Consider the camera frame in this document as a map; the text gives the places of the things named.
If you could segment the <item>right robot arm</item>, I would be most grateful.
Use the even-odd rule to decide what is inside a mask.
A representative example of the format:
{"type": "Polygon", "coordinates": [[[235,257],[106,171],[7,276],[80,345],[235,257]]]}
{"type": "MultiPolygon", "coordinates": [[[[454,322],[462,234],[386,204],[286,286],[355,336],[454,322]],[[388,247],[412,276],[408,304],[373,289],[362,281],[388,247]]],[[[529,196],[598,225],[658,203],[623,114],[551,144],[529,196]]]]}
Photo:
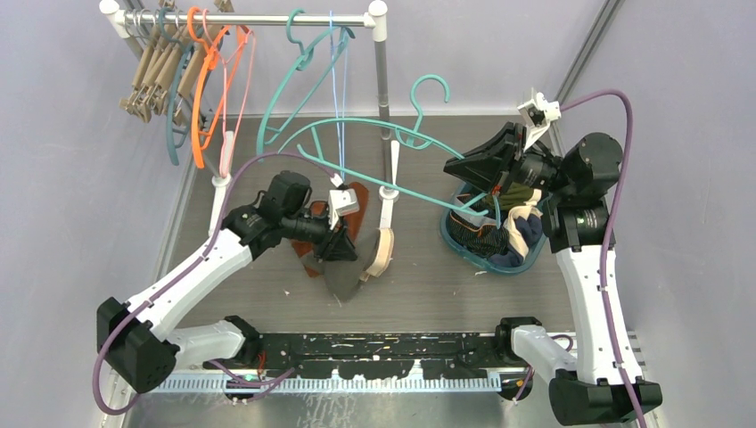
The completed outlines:
{"type": "Polygon", "coordinates": [[[480,192],[512,184],[546,192],[543,230],[568,289],[578,351],[565,350],[534,317],[503,318],[494,345],[501,363],[522,362],[546,382],[564,426],[644,426],[645,415],[662,403],[661,386],[644,378],[632,350],[616,286],[614,216],[605,196],[620,190],[623,161],[620,143],[605,133],[587,134],[555,156],[510,122],[444,165],[480,192]]]}

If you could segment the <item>navy underwear cream waistband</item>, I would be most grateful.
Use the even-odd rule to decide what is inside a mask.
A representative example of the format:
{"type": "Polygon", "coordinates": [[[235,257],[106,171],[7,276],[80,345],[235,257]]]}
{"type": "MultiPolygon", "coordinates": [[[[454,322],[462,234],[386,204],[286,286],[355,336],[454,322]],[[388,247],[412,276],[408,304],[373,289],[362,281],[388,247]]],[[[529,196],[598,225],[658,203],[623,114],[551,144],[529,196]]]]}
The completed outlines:
{"type": "Polygon", "coordinates": [[[502,268],[523,267],[531,247],[543,237],[541,216],[535,205],[511,208],[503,225],[507,232],[505,252],[492,255],[489,262],[502,268]]]}

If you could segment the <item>olive green underwear cream waistband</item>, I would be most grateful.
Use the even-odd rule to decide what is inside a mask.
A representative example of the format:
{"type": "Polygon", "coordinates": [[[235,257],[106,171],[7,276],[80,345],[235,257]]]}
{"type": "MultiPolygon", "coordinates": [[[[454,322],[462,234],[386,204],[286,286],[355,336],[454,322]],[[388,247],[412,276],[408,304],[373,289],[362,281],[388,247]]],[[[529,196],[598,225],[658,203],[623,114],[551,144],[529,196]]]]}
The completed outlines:
{"type": "Polygon", "coordinates": [[[543,197],[544,192],[540,189],[512,184],[497,196],[497,200],[499,210],[505,212],[520,206],[537,206],[543,197]]]}

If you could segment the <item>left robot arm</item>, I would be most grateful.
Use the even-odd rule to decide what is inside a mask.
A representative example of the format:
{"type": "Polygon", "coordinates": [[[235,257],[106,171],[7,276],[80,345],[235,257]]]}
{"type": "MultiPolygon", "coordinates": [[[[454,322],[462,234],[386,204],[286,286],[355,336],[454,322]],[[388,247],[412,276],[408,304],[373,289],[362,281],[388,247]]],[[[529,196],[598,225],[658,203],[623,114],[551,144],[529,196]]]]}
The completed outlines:
{"type": "Polygon", "coordinates": [[[357,260],[346,220],[359,210],[357,193],[339,177],[333,182],[325,208],[315,215],[306,206],[308,178],[280,172],[257,200],[230,210],[210,238],[160,281],[125,302],[103,302],[96,313],[101,359],[137,393],[156,389],[176,369],[258,363],[260,334],[238,316],[200,327],[178,324],[229,276],[284,239],[310,243],[316,260],[357,260]]]}

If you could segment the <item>orange hanger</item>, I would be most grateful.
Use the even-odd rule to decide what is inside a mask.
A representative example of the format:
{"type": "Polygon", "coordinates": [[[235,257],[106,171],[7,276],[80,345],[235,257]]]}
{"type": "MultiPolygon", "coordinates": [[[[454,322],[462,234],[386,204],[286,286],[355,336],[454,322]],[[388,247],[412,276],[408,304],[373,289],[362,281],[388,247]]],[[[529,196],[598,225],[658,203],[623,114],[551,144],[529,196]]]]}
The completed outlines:
{"type": "Polygon", "coordinates": [[[228,69],[228,62],[223,58],[220,52],[220,42],[225,38],[226,33],[232,28],[232,25],[221,25],[219,29],[212,33],[210,25],[207,22],[207,9],[201,9],[198,6],[192,6],[187,12],[187,29],[189,36],[195,44],[199,45],[199,54],[202,57],[201,66],[196,79],[194,101],[192,107],[192,117],[190,126],[191,150],[193,164],[197,169],[204,169],[206,162],[204,160],[204,151],[210,144],[211,137],[215,131],[218,119],[227,104],[227,92],[234,81],[235,74],[238,70],[244,49],[250,43],[251,31],[243,26],[235,26],[235,36],[237,47],[228,58],[231,62],[231,69],[228,69]],[[210,127],[205,131],[200,126],[201,119],[201,99],[205,93],[207,80],[210,73],[221,65],[224,72],[223,92],[214,111],[214,116],[210,121],[210,127]]]}

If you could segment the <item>dark grey underwear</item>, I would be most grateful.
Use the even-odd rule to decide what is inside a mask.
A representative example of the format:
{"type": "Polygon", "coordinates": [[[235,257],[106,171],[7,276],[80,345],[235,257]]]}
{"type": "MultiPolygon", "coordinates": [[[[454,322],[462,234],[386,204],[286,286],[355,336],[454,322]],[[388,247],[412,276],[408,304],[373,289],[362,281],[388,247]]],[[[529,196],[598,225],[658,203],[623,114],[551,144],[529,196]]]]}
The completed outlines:
{"type": "Polygon", "coordinates": [[[394,243],[391,228],[375,229],[357,243],[356,260],[325,262],[323,274],[328,292],[341,301],[351,300],[363,282],[387,270],[394,243]]]}

